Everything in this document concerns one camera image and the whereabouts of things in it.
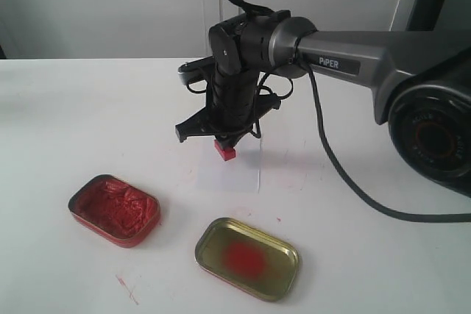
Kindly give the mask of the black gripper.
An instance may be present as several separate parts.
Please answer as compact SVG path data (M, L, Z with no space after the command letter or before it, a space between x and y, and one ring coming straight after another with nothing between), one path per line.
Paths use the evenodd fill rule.
M272 91L262 94L259 72L243 71L232 76L221 74L217 67L197 68L183 73L190 89L196 82L206 82L205 106L175 127L179 141L189 137L214 136L221 145L235 145L246 134L261 136L253 130L270 110L280 108L282 99Z

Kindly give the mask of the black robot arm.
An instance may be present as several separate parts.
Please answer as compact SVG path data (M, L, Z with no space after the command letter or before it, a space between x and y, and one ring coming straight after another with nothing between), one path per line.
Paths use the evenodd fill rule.
M314 71L372 91L400 156L419 174L470 194L470 32L325 32L287 10L212 26L211 56L181 65L185 85L206 82L205 106L176 126L179 140L214 136L232 149L281 98L258 77Z

